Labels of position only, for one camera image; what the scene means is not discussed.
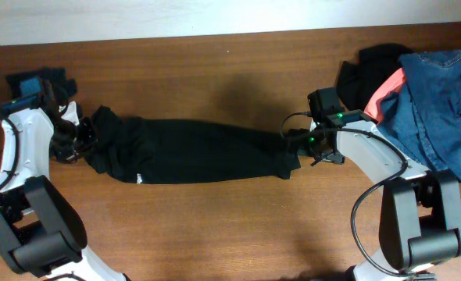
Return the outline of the black t-shirt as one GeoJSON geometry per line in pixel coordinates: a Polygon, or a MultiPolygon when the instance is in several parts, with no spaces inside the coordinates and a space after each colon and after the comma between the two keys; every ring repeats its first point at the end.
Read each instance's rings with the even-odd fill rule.
{"type": "Polygon", "coordinates": [[[105,106],[91,122],[98,143],[87,164],[124,183],[287,180],[301,166],[295,149],[278,133],[189,119],[121,118],[105,106]]]}

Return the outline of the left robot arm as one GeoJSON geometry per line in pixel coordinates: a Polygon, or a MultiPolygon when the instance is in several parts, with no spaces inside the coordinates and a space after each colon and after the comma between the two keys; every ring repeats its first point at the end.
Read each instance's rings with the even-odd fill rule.
{"type": "Polygon", "coordinates": [[[119,280],[88,245],[77,211],[51,183],[52,159],[72,164],[98,138],[64,89],[39,76],[21,83],[20,97],[0,108],[0,255],[17,273],[47,280],[119,280]]]}

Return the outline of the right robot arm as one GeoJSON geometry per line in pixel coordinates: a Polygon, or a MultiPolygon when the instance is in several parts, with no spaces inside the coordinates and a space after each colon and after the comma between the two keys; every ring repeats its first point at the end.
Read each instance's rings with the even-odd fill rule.
{"type": "Polygon", "coordinates": [[[459,181],[449,171],[433,172],[401,152],[360,110],[345,111],[332,87],[307,97],[309,129],[286,139],[302,143],[315,163],[354,162],[372,181],[351,210],[350,227],[365,260],[350,267],[345,280],[434,280],[430,270],[461,256],[459,181]],[[363,201],[381,190],[379,248],[368,254],[357,230],[363,201]]]}

